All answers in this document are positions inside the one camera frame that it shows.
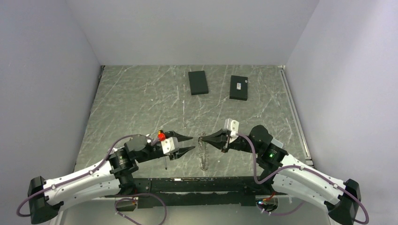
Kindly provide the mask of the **numbered metal key ring disc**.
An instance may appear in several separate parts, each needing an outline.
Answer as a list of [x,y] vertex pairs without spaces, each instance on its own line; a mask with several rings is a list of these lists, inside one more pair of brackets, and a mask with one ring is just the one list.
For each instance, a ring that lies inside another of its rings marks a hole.
[[207,143],[203,141],[203,137],[206,136],[205,132],[201,132],[198,138],[198,148],[199,148],[199,166],[202,171],[208,170],[208,149]]

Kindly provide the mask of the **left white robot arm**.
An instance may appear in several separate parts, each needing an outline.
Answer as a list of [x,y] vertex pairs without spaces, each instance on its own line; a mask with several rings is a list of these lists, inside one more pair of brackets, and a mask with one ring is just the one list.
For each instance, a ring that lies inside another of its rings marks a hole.
[[99,162],[74,173],[55,178],[33,178],[28,189],[31,224],[41,224],[56,217],[59,212],[76,204],[109,195],[144,193],[144,184],[135,181],[133,173],[138,163],[168,157],[175,160],[194,147],[178,144],[191,139],[175,131],[159,131],[154,140],[146,135],[126,135],[119,140],[127,142],[120,148],[113,143]]

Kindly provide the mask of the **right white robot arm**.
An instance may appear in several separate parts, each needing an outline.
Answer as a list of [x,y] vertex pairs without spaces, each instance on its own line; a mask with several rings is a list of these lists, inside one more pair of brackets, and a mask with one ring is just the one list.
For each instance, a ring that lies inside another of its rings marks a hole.
[[358,182],[333,178],[299,161],[276,144],[263,125],[254,126],[248,135],[234,127],[224,128],[201,140],[223,153],[230,149],[251,153],[253,179],[265,195],[294,196],[321,208],[339,225],[369,223]]

